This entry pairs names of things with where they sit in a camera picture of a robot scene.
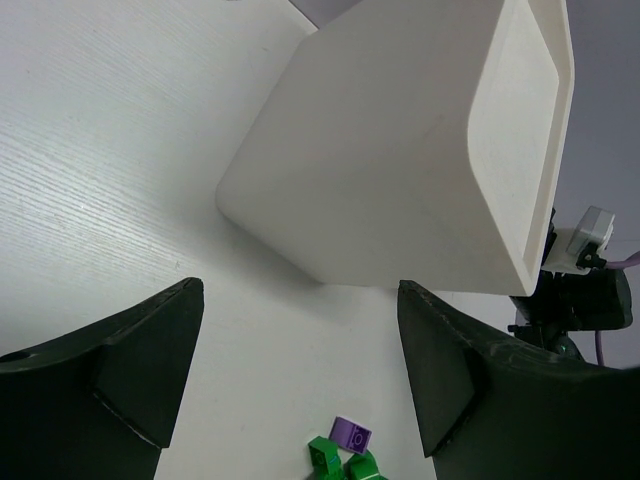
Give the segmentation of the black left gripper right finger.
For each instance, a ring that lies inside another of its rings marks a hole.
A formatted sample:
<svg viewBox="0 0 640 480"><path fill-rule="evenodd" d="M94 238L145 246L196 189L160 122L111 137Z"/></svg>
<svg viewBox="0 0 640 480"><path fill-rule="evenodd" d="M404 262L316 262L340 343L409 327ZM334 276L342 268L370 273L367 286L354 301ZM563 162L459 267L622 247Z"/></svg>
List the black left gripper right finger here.
<svg viewBox="0 0 640 480"><path fill-rule="evenodd" d="M560 356L413 281L399 334L424 455L440 479L635 479L639 372Z"/></svg>

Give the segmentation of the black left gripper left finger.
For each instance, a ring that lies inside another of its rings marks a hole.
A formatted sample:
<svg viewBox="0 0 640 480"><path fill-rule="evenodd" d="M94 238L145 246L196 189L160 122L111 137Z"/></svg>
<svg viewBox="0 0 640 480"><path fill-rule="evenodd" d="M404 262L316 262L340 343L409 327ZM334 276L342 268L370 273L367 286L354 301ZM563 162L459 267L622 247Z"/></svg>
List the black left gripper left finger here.
<svg viewBox="0 0 640 480"><path fill-rule="evenodd" d="M185 278L122 312L2 356L2 478L154 478L203 313L203 282Z"/></svg>

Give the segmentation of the purple 2x2 lego brick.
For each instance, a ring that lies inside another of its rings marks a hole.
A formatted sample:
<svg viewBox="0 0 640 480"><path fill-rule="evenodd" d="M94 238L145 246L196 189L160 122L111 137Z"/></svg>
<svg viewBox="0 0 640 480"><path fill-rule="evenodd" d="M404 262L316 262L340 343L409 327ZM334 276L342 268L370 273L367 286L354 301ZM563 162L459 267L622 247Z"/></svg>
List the purple 2x2 lego brick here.
<svg viewBox="0 0 640 480"><path fill-rule="evenodd" d="M368 448L372 432L366 427L337 416L329 438L341 448L362 454Z"/></svg>

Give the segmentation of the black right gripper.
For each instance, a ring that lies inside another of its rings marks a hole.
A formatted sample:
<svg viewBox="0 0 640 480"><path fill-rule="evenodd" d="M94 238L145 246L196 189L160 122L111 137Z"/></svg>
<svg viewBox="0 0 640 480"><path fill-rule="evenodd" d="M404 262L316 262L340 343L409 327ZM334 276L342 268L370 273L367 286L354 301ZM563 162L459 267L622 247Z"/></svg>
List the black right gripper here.
<svg viewBox="0 0 640 480"><path fill-rule="evenodd" d="M600 348L604 331L629 327L631 290L626 270L631 260L605 260L603 269L587 275L551 273L540 267L534 293L512 299L521 321L508 331L545 350L574 350L571 332L593 332Z"/></svg>

